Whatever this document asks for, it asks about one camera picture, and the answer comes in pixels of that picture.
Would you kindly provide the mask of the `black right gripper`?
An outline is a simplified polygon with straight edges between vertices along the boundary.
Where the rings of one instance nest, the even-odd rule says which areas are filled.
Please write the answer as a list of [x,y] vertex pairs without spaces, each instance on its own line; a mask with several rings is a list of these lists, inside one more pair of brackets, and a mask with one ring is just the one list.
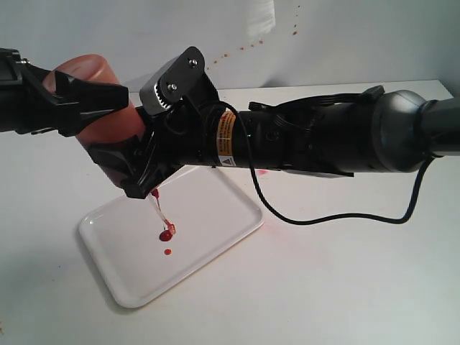
[[87,153],[128,198],[146,198],[184,165],[237,166],[237,110],[221,100],[186,99],[168,109],[136,107],[142,140],[92,144]]

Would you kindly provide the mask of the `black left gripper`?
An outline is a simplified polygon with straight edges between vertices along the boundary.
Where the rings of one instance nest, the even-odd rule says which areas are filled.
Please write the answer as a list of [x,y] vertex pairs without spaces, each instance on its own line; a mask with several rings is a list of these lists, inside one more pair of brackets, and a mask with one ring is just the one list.
[[51,72],[31,64],[18,50],[1,49],[2,132],[42,134],[57,129],[64,137],[71,137],[129,105],[125,86],[80,80],[60,71],[55,72],[57,103],[42,84]]

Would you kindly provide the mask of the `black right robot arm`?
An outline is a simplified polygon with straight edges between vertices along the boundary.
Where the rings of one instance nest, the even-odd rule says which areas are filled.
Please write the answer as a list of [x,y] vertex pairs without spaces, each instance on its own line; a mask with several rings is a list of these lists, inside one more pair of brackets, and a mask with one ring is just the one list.
[[313,96],[234,112],[211,87],[176,101],[145,99],[143,138],[95,144],[101,167],[118,172],[130,198],[144,198],[185,165],[253,167],[321,177],[409,173],[431,157],[459,153],[459,100],[411,91]]

